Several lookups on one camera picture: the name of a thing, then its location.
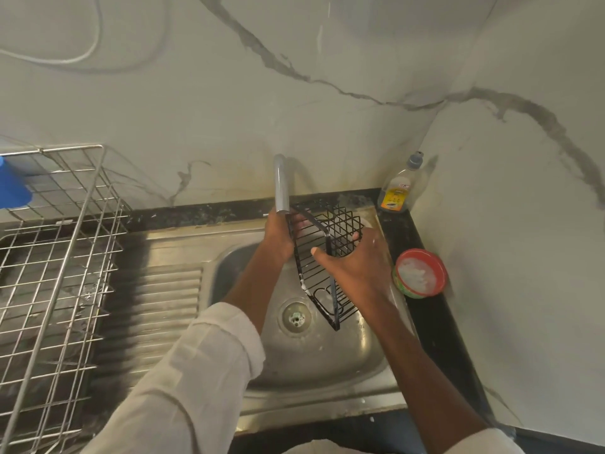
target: white cable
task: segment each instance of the white cable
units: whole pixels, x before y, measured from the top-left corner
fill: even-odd
[[[93,52],[95,52],[99,45],[99,42],[101,41],[102,30],[101,5],[99,3],[99,0],[93,0],[93,4],[95,5],[95,12],[97,14],[95,40],[93,41],[92,46],[88,48],[88,51],[84,52],[83,54],[77,57],[72,57],[71,59],[40,59],[38,57],[32,57],[30,55],[17,54],[16,52],[5,51],[4,49],[0,49],[0,54],[8,55],[9,57],[14,57],[15,59],[21,59],[32,63],[41,63],[45,65],[67,65],[69,63],[77,63],[89,58],[91,55],[93,55]]]

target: bottle cap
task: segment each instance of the bottle cap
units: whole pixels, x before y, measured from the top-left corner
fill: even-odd
[[[408,159],[408,167],[412,170],[418,170],[420,166],[422,166],[422,161],[424,160],[423,156],[424,153],[421,151],[416,151],[413,153]]]

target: black granite countertop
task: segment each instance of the black granite countertop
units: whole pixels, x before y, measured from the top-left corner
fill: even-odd
[[[354,209],[363,206],[376,206],[378,193],[379,189],[376,188],[305,195],[292,197],[291,203],[321,198],[329,203],[338,202],[347,208]],[[126,227],[129,231],[136,232],[252,220],[262,218],[271,210],[273,205],[274,199],[266,198],[134,211],[127,221]],[[423,248],[412,216],[408,211],[390,213],[377,209],[377,215],[389,244],[393,262],[407,249]],[[422,300],[406,298],[406,301],[416,332],[427,354],[458,388],[470,405],[481,415],[490,417],[491,410],[487,399],[444,296],[440,294]],[[346,418],[340,421],[317,422],[298,428],[287,427],[271,430],[270,433],[262,432],[260,434],[238,436],[230,452],[283,452],[288,449],[288,446],[291,447],[314,438],[326,438],[324,433],[338,434],[343,430],[354,432],[357,435],[351,435],[351,443],[344,443],[343,440],[340,440],[339,443],[342,445],[359,450],[379,452],[386,449],[388,451],[391,449],[390,444],[384,444],[382,441],[388,440],[389,436],[386,436],[386,438],[384,436],[379,438],[370,437],[370,439],[379,443],[373,445],[367,437],[362,436],[362,439],[365,440],[362,441],[359,434],[368,430],[381,433],[382,429],[386,430],[386,427],[392,424],[395,424],[401,433],[408,434],[406,440],[412,444],[406,444],[405,451],[422,452],[422,443],[419,442],[418,434],[415,432],[406,410],[357,416],[356,418]]]

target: drain strainer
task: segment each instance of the drain strainer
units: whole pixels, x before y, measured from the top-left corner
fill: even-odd
[[[290,333],[302,333],[311,326],[311,311],[302,301],[286,301],[280,325]]]

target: black wire rack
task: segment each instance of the black wire rack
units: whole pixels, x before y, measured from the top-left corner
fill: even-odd
[[[310,223],[294,239],[294,258],[301,287],[332,328],[338,331],[341,322],[356,313],[357,308],[334,278],[315,261],[311,249],[319,247],[334,257],[348,255],[355,250],[353,234],[361,232],[361,221],[346,208],[323,201],[298,204],[293,208]]]

